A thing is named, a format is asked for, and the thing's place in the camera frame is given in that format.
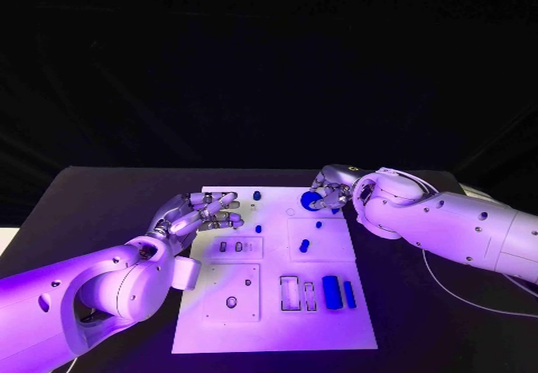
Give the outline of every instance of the robotic hand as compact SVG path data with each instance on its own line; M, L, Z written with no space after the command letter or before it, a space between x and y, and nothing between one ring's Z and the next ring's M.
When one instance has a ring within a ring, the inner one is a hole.
M220 211L236 197L177 195L145 235L0 280L0 371L53 370L155 313L169 286L193 288L198 262L175 255L195 230L243 224Z
M302 206L340 208L348 200L357 222L379 237L402 237L445 259L538 284L536 216L490 200L439 193L393 169L367 172L328 165L302 195Z

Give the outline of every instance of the white board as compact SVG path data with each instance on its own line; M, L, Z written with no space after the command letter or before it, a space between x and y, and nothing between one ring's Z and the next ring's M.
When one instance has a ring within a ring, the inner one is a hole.
M200 232L193 241L190 257L201 262L201 271L195 288L182 292L171 352L374 349L341 212L304 210L304 188L203 188L203 192L220 190L237 193L240 208L233 212L240 213L244 224L237 229ZM257 201L255 190L260 192ZM305 253L298 250L302 239L309 241ZM226 242L224 251L219 250L220 242ZM234 251L236 242L244 251ZM324 304L321 277L330 275L338 278L341 309L327 309ZM294 310L282 311L282 294L296 302L296 288L282 293L279 278L286 276L298 278L299 309L292 305ZM351 284L356 308L347 305L344 281ZM315 302L309 311L307 297Z

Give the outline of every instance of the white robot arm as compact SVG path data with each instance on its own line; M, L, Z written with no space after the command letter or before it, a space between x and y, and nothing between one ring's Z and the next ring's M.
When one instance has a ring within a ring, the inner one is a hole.
M322 188L324 197L315 190ZM538 283L538 217L490 200L438 193L415 176L328 165L315 176L308 208L351 200L357 222L384 239L445 259Z
M195 230L239 227L236 193L177 195L123 245L0 280L0 371L50 371L191 290L198 262L175 256Z

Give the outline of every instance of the blue rectangular block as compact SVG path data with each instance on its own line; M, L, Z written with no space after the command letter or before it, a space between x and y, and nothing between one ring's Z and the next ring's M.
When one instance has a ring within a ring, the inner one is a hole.
M324 293L324 305L327 309L340 309L341 295L338 293L338 278L335 276L322 277L322 293Z
M353 288L350 287L350 282L344 281L344 300L347 301L347 306L350 309L356 308Z

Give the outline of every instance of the table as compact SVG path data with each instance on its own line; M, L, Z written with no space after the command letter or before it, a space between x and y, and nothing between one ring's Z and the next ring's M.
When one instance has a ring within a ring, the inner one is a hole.
M317 171L69 167L0 256L0 278L145 233L155 209L175 193L210 185L307 187ZM412 173L439 190L461 193L451 174ZM536 371L538 320L494 314L452 298L426 272L418 249L402 239L389 241L371 235L356 223L350 205L344 217L377 350L169 354L181 300L181 291L169 289L151 319L80 356L71 373ZM498 274L433 255L429 265L445 287L462 298L491 308L538 313L534 299Z

